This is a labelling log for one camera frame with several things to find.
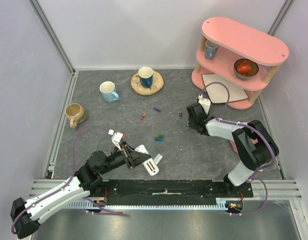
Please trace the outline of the white remote control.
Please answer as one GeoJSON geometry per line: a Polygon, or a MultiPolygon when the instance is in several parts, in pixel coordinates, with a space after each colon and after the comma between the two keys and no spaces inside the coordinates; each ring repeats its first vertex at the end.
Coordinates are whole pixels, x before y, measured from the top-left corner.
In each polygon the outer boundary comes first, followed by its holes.
{"type": "MultiPolygon", "coordinates": [[[[136,147],[135,150],[140,153],[149,154],[143,144],[136,147]]],[[[146,169],[146,171],[148,172],[150,176],[154,176],[159,173],[159,167],[155,164],[153,159],[154,158],[150,158],[149,160],[146,160],[142,163],[142,165],[144,166],[144,168],[146,169]]]]}

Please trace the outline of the white battery cover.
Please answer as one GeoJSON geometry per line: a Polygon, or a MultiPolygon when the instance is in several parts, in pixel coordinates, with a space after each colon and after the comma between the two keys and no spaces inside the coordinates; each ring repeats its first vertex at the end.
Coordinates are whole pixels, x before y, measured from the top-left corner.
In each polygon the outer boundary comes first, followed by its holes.
{"type": "Polygon", "coordinates": [[[155,162],[156,165],[158,165],[159,162],[162,160],[162,158],[163,158],[163,155],[159,153],[159,154],[153,159],[153,161],[155,162]]]}

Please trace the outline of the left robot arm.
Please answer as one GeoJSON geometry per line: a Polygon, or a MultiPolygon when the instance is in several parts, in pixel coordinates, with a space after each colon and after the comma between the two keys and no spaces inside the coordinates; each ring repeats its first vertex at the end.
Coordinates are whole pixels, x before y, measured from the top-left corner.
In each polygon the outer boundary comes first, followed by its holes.
{"type": "Polygon", "coordinates": [[[153,176],[159,172],[157,164],[162,155],[152,157],[144,145],[130,147],[125,141],[119,143],[110,155],[102,151],[91,154],[86,163],[75,171],[67,180],[37,197],[13,201],[11,232],[19,239],[32,235],[53,214],[70,203],[88,197],[97,197],[103,192],[102,175],[126,165],[132,169],[143,165],[153,176]]]}

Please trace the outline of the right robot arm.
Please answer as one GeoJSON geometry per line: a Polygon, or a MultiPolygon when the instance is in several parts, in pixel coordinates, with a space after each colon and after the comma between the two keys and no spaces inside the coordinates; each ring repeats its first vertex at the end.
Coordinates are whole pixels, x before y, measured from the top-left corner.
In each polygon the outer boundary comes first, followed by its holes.
{"type": "Polygon", "coordinates": [[[240,158],[236,167],[224,177],[223,191],[229,197],[241,191],[241,185],[267,165],[274,162],[279,149],[258,120],[248,123],[209,117],[200,103],[186,107],[188,126],[199,134],[233,141],[240,158]]]}

